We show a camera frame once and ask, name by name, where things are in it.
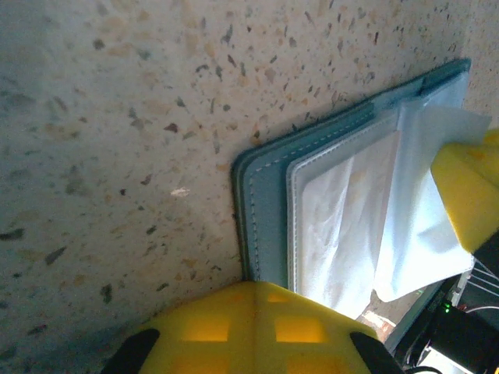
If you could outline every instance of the black cable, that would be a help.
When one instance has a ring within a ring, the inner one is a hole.
[[[443,374],[440,370],[432,368],[431,366],[416,366],[415,368],[405,370],[405,374],[416,374],[417,372],[435,372],[436,374]]]

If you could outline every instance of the speckled stone surface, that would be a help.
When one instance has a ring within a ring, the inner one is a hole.
[[[127,326],[236,282],[243,150],[461,55],[466,105],[497,110],[497,19],[494,0],[0,2],[0,371],[98,372]]]

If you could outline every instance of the wire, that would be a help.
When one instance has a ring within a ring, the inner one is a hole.
[[[478,279],[479,281],[482,281],[483,283],[487,283],[487,284],[491,285],[492,287],[499,288],[499,286],[498,286],[497,284],[494,284],[494,283],[492,283],[492,282],[489,282],[488,280],[485,280],[485,279],[483,279],[483,278],[477,277],[476,275],[471,274],[471,278],[476,278],[476,279]]]
[[[486,267],[485,265],[483,265],[480,261],[478,261],[477,259],[475,259],[480,265],[481,267],[486,271],[488,272],[488,274],[490,274],[492,277],[496,278],[499,280],[499,278],[497,278],[496,274],[492,273],[488,267]]]
[[[496,277],[495,275],[491,274],[491,273],[488,273],[488,272],[486,272],[486,271],[483,271],[483,270],[480,270],[480,269],[476,269],[476,268],[475,268],[474,270],[478,271],[479,273],[485,274],[485,275],[487,275],[488,277],[491,277],[491,278],[493,278],[493,279],[497,280],[497,277]]]
[[[485,292],[488,292],[489,294],[492,294],[492,295],[497,296],[499,298],[499,294],[496,294],[495,292],[492,292],[491,290],[487,290],[485,287],[479,286],[478,284],[473,283],[470,280],[468,280],[468,284],[471,284],[472,286],[479,288],[480,290],[484,290]]]
[[[465,312],[471,313],[471,312],[476,312],[477,310],[484,310],[484,309],[499,309],[499,306],[492,306],[492,305],[479,306],[477,308],[471,308],[471,309],[465,310]]]
[[[435,372],[436,374],[443,374],[440,370],[432,368],[431,366],[416,366],[415,368],[405,370],[405,374],[416,374],[417,372]]]

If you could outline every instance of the teal leather wallet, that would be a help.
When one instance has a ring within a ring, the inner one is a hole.
[[[469,71],[470,60],[449,62],[342,112],[238,156],[232,188],[244,280],[288,287],[288,167],[307,154],[365,129],[402,100],[423,96]]]

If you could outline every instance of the yellow plastic part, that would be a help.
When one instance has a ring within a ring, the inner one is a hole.
[[[143,326],[160,331],[140,374],[369,374],[349,334],[374,331],[263,282],[244,282]]]
[[[499,129],[489,130],[483,138],[483,144],[489,146],[499,146]]]
[[[459,243],[474,253],[499,230],[499,146],[448,144],[431,174]]]

